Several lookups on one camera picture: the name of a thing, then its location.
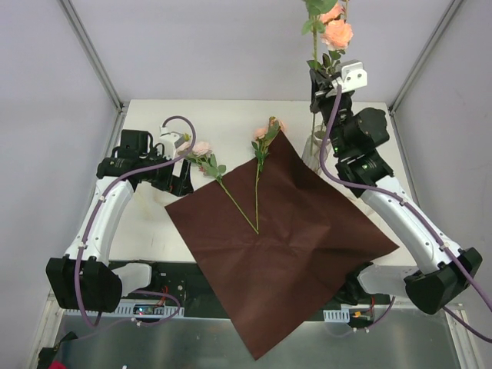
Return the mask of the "cream printed ribbon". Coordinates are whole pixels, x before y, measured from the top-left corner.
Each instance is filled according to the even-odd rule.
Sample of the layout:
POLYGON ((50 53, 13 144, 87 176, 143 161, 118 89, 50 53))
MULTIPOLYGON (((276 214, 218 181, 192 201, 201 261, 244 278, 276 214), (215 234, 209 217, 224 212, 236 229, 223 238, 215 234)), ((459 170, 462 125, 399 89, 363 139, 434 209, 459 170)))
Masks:
POLYGON ((147 219, 154 219, 168 204, 167 195, 153 187, 143 187, 138 189, 135 198, 143 215, 147 219))

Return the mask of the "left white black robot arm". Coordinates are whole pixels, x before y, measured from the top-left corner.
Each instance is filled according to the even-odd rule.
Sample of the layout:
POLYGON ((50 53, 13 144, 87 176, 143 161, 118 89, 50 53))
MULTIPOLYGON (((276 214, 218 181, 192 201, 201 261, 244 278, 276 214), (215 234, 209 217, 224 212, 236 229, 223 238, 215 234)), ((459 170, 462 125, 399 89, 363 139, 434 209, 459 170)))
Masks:
POLYGON ((193 192, 187 161, 179 175, 173 173, 178 149, 190 140, 167 128, 157 141, 148 131, 122 131, 119 146, 98 165, 95 193, 74 241, 62 257, 47 263, 46 274, 61 308, 109 313, 136 290, 147 299, 161 293, 163 282, 149 264, 133 261, 110 268, 110 248, 140 183, 178 197, 193 192))

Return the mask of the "small pink bud stem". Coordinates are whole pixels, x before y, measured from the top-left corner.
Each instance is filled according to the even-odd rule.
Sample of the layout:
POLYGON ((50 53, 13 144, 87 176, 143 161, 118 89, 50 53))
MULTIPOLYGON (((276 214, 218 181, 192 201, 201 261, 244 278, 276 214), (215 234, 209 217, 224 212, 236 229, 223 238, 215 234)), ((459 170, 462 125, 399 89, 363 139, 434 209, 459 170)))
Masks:
POLYGON ((275 116, 268 119, 266 127, 259 128, 254 133, 254 140, 251 145, 254 149, 254 155, 257 159, 257 169, 254 180, 254 199, 255 199, 255 227, 259 231, 259 200, 258 200, 258 184, 260 176, 264 170, 264 163, 269 154, 269 147, 273 140, 278 136, 279 132, 285 132, 283 121, 275 116))

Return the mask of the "red wrapping paper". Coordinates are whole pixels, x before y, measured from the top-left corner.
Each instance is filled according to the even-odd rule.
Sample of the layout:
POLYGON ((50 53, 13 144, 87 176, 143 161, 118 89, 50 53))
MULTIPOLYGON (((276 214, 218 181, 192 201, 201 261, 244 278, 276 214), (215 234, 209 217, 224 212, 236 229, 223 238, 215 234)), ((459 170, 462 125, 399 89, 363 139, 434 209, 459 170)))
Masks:
POLYGON ((283 134, 264 170, 250 160, 167 206, 254 358, 265 355, 397 245, 308 168, 283 134))

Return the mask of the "pale pink flower stem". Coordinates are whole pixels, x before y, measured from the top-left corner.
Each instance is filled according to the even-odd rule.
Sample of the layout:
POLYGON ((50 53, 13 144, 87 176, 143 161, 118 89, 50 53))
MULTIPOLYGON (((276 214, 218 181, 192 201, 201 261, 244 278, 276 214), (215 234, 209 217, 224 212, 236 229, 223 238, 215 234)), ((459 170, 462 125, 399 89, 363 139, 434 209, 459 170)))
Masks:
POLYGON ((191 137, 185 135, 184 138, 184 143, 180 144, 177 147, 177 153, 179 155, 184 155, 184 158, 195 165, 197 168, 199 168, 204 176, 216 180, 224 193, 238 209, 242 217, 254 230, 255 234, 259 234, 258 226, 253 225, 252 221, 245 214, 239 203, 234 199, 230 191, 224 185, 223 177, 226 173, 227 167, 225 165, 218 164, 217 158, 213 153, 211 145, 206 141, 196 141, 194 145, 191 145, 191 137))

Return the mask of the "tall peach rose stem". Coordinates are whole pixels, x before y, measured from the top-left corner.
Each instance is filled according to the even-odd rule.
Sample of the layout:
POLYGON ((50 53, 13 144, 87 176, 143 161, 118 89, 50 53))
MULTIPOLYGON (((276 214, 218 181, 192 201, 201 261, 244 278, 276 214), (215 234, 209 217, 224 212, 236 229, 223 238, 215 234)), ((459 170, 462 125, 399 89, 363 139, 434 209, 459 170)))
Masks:
POLYGON ((348 1, 305 0, 307 20, 301 34, 312 38, 312 57, 307 65, 312 71, 333 75, 353 38, 347 22, 348 1))

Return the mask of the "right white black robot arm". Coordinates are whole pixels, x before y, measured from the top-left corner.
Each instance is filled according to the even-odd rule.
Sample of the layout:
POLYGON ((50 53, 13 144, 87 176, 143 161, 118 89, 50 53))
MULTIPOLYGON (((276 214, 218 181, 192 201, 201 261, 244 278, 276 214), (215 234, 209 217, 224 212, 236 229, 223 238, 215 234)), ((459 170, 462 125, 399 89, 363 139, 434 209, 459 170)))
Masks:
POLYGON ((311 68, 312 113, 320 113, 337 159, 332 181, 348 188, 375 211, 403 242, 415 267, 369 264, 346 283, 347 297, 364 303, 372 294, 409 298, 426 314, 436 314, 469 286, 483 258, 462 248, 431 222, 406 194, 378 146, 390 139, 386 113, 376 108, 352 112, 351 96, 367 85, 359 61, 344 63, 329 75, 311 68))

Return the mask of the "beige faceted vase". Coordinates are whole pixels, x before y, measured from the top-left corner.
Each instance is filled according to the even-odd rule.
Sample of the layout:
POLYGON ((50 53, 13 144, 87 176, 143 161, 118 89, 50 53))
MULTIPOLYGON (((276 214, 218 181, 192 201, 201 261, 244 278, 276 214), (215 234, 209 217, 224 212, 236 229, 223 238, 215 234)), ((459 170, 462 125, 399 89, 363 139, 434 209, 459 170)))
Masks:
POLYGON ((302 161, 317 175, 321 173, 320 150, 324 135, 324 126, 316 125, 314 132, 307 137, 301 156, 302 161))

